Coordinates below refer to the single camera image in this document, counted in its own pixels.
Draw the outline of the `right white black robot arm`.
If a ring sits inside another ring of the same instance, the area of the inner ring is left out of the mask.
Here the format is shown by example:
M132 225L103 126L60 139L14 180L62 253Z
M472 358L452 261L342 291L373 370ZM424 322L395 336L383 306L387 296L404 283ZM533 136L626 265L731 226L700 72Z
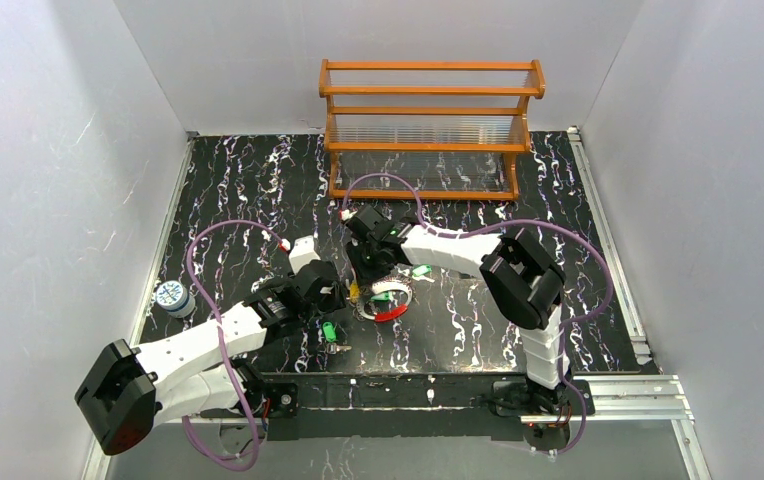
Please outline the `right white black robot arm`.
M531 234L511 227L502 234L435 235L414 219L394 220L371 205L345 209L345 244L359 286L388 276L400 265L439 267L480 278L499 312L521 330L528 380L555 390L569 360L560 347L566 276Z

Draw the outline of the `metal keyring with red handle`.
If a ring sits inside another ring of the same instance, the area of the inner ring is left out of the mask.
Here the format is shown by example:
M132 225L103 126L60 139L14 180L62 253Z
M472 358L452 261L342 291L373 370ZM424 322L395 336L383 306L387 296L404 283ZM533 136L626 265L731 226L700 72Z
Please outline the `metal keyring with red handle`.
M413 299L413 288L402 276L388 277L358 290L356 309L362 320L387 323L403 316Z

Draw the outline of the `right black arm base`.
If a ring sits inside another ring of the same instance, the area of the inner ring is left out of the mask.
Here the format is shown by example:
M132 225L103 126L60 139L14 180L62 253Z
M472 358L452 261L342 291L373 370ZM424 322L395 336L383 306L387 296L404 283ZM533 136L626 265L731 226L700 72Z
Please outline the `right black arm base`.
M573 420L582 421L596 412L586 381L559 382L549 389L523 377L495 381L472 405L486 407L498 417L523 418L524 440L530 449L552 454L573 443Z

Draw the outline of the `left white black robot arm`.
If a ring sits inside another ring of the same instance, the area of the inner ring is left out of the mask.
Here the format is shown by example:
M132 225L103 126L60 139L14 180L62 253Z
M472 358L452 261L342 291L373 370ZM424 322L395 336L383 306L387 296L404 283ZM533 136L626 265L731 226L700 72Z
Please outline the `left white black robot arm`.
M74 400L103 453L123 453L156 425L237 407L235 388L253 383L225 366L223 355L255 352L345 305L334 263L311 260L295 274L266 282L220 321L160 341L131 346L119 339L106 345Z

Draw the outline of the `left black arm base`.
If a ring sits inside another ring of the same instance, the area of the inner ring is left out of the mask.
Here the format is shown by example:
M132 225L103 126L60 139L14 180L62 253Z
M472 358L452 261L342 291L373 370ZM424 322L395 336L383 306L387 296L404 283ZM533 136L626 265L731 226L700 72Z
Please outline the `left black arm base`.
M294 418L300 407L299 384L292 379L286 379L274 375L265 375L253 381L243 380L245 395L256 420ZM244 413L241 402L235 396L231 386L232 404L229 407L219 408L212 406L204 408L197 413L198 417L206 419L232 419L242 420Z

